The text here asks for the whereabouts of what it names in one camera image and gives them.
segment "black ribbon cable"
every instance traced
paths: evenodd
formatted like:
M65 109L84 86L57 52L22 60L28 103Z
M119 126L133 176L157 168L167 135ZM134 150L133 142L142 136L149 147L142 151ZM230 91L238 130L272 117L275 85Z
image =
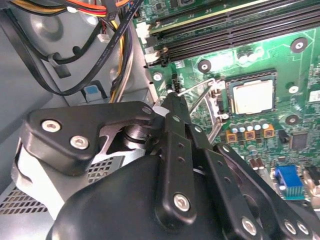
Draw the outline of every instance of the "black ribbon cable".
M85 86L87 86L92 79L97 75L97 73L101 70L103 65L106 63L108 58L110 57L111 53L115 49L117 43L119 42L122 35L125 33L126 29L129 26L130 21L134 17L135 13L137 12L139 6L144 0L137 0L134 1L131 5L130 9L124 16L124 18L121 21L121 24L119 25L117 31L112 36L109 44L106 46L104 51L102 52L101 56L93 66L93 68L89 71L89 73L81 80L77 85L74 87L66 90L66 91L60 91L57 92L53 90L45 81L43 76L41 75L39 69L37 68L34 60L32 59L26 45L23 43L19 35L17 34L17 27L13 24L9 16L7 15L7 12L5 10L0 10L0 25L8 37L9 41L15 48L16 52L24 62L24 64L27 66L28 70L31 72L32 76L36 79L36 81L48 92L51 92L53 94L59 95L59 96L70 96L81 89L83 89Z

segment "chip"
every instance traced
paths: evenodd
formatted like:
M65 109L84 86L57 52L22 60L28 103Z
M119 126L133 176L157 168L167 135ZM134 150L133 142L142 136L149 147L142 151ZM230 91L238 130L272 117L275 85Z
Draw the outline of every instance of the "chip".
M290 137L290 148L293 150L301 150L307 147L308 133L305 131L294 132Z
M274 81L256 80L233 87L234 112L257 114L271 110L274 105Z

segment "red wire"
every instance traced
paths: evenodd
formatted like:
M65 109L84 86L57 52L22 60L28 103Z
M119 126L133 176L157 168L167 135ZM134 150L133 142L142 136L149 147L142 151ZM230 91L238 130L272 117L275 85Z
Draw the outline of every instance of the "red wire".
M93 15L106 15L107 12L100 12L100 11L90 11L90 10L86 10L86 9L79 9L79 11L87 13L87 14L93 14Z

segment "black ram slot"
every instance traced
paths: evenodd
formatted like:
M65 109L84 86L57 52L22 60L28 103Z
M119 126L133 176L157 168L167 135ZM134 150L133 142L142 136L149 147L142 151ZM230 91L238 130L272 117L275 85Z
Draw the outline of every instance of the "black ram slot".
M169 52L176 53L192 48L197 48L199 46L205 46L207 44L216 43L225 38L225 35L233 34L234 37L238 37L239 35L245 35L248 33L261 31L264 28L273 28L278 25L313 18L314 16L316 16L315 12L318 13L319 9L320 5L318 4L316 6L307 7L305 9L299 9L282 15L257 20L254 22L246 23L236 27L231 27L217 32L212 32L207 35L193 37L191 39L180 42L170 43Z
M194 48L192 50L176 52L173 54L170 54L168 52L167 57L170 59L171 62L180 61L180 60L200 56L203 54L213 53L216 51L239 47L242 45L247 45L247 44L259 42L259 41L270 39L270 38L275 38L275 37L290 34L290 33L296 33L296 32L304 31L307 29L316 28L319 26L320 26L320 16L317 16L307 20L303 20L301 22L281 25L271 29L262 30L258 33L254 32L252 34L248 34L245 36L239 36L235 38L230 37L229 39L225 37L224 41L220 41L207 46L200 46L199 48Z
M281 0L281 1L267 1L260 4L255 4L250 7L245 7L241 9L237 9L234 11L229 11L224 14L215 15L212 17L208 17L205 19L198 20L196 22L187 23L182 26L172 27L170 29L155 33L158 34L161 38L170 38L172 36L176 36L179 34L195 31L198 29L203 29L206 27L211 27L217 24L221 24L224 22L228 22L231 20L236 20L245 16L253 15L259 12L264 12L268 10L272 10L274 8L278 8L281 6L285 6L287 4L296 4L299 2L303 2L304 0Z

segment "green circuit board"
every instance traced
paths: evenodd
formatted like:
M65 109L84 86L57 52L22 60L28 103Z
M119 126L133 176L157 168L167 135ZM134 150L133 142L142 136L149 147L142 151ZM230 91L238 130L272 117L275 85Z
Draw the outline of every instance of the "green circuit board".
M136 19L135 24L154 21L165 14L183 10L179 7L175 10L168 8L170 2L170 0L146 0L143 6L143 17ZM161 3L161 9L156 9L158 3ZM186 20L182 18L182 16L177 18L175 22ZM295 53L291 49L292 44L301 38L306 40L305 49ZM141 46L145 51L147 46L143 43ZM247 52L254 53L255 58L240 61L239 54ZM201 60L210 61L209 73L203 74L199 71L198 64ZM177 75L182 91L210 78L219 79L225 83L225 88L221 92L220 110L228 113L229 119L224 121L219 136L213 143L227 142L246 161L252 158L248 147L254 146L258 151L258 156L263 159L269 169L277 165L320 166L320 27L186 58L171 62L166 67L155 65L148 70L151 76L159 73L162 76L161 80L153 82L159 96L159 103L167 95L166 86L172 83L173 74ZM254 114L235 114L235 110L232 109L234 89L237 85L246 83L246 78L241 81L243 77L251 81L255 79L254 76L259 76L261 81L272 81L272 108ZM292 86L297 89L294 93L290 92ZM189 107L198 99L205 87L200 86L185 95ZM252 92L252 101L262 103L265 100L259 97L259 92L258 94ZM289 116L297 117L294 124L286 122ZM191 118L206 133L212 130L210 115L204 103L192 114ZM259 139L246 140L243 138L234 142L226 140L231 124L259 122L261 119L266 120L274 128L274 136L263 137L262 130L262 136ZM291 142L283 144L279 139L279 131L285 131L289 137L296 134L303 135L306 147L292 147Z

